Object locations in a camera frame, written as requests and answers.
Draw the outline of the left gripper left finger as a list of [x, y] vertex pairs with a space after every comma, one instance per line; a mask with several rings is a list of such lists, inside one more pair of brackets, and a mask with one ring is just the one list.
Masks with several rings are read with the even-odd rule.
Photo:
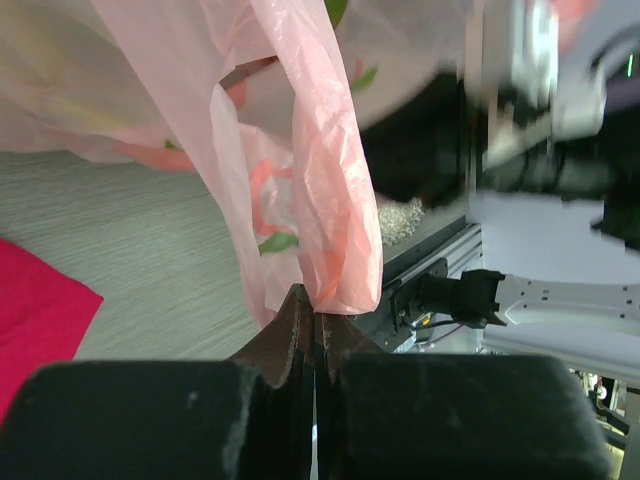
[[226, 360], [73, 361], [37, 370], [1, 425], [5, 479], [306, 479], [313, 309], [290, 289]]

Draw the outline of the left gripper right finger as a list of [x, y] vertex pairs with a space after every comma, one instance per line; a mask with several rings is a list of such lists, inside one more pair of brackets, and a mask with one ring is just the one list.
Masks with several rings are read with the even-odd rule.
[[604, 479], [604, 435], [577, 381], [541, 355], [390, 354], [315, 318], [322, 479]]

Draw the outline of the pink plastic bag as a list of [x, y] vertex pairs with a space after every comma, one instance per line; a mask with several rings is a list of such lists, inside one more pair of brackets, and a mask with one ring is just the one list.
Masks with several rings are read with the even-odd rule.
[[463, 58], [476, 1], [5, 1], [1, 147], [195, 171], [249, 310], [380, 302], [357, 133]]

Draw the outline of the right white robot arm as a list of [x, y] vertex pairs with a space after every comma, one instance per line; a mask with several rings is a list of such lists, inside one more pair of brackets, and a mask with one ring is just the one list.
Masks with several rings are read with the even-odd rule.
[[[496, 134], [480, 185], [503, 193], [602, 200], [602, 234], [639, 245], [637, 108], [613, 109], [607, 99], [607, 58], [630, 52], [639, 26], [601, 36], [587, 65], [558, 70], [558, 16], [550, 3], [490, 6], [467, 29], [468, 94], [513, 96], [514, 130]], [[471, 328], [548, 323], [610, 346], [621, 362], [639, 358], [639, 288], [531, 280], [473, 270], [458, 279], [426, 277], [420, 298], [431, 312]]]

